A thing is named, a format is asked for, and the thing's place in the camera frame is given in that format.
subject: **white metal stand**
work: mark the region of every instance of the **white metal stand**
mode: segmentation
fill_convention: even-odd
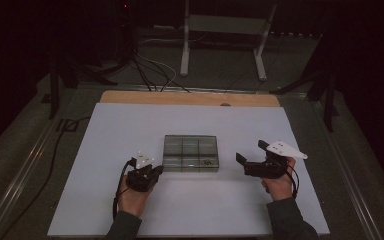
[[[257,34],[261,36],[260,44],[254,49],[255,64],[258,71],[258,78],[266,80],[261,54],[270,31],[271,22],[276,11],[276,4],[273,4],[266,19],[259,18],[238,18],[221,17],[208,15],[194,15],[189,13],[189,0],[185,3],[185,27],[183,41],[183,55],[180,66],[180,75],[187,76],[189,68],[189,31],[206,31],[222,33]]]

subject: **wooden edge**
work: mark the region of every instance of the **wooden edge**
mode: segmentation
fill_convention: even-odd
[[[225,94],[225,93],[179,93],[179,92],[138,92],[106,91],[101,103],[137,103],[171,105],[208,105],[243,107],[280,107],[274,95],[263,94]]]

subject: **white tabletop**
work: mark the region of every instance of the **white tabletop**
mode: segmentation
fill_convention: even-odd
[[[260,139],[298,148],[283,108],[98,103],[48,235],[105,235],[125,162],[142,151],[156,159],[154,165],[162,164],[164,136],[171,134],[216,136],[220,168],[217,173],[163,173],[141,217],[139,236],[271,234],[270,196],[258,178],[244,175],[235,154],[264,161]],[[304,160],[297,159],[295,169],[304,219],[319,234],[329,233]]]

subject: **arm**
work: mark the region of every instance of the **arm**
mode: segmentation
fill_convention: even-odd
[[[124,176],[121,184],[120,192],[122,194],[118,200],[119,211],[111,225],[110,231],[105,237],[107,240],[136,238],[140,224],[142,223],[139,217],[145,210],[146,200],[152,192],[152,189],[148,192],[136,192],[128,189],[126,186],[126,178],[127,176]]]
[[[288,158],[288,172],[292,174],[295,159]],[[292,183],[285,174],[278,179],[263,178],[262,184],[270,192],[272,203],[267,204],[274,239],[318,239],[316,230],[301,216],[292,197]]]

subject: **sleeve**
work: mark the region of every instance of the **sleeve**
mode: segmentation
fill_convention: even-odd
[[[142,220],[138,217],[124,211],[119,211],[105,239],[135,239],[141,223]]]
[[[267,204],[273,239],[318,239],[316,230],[301,216],[295,199],[287,198]]]

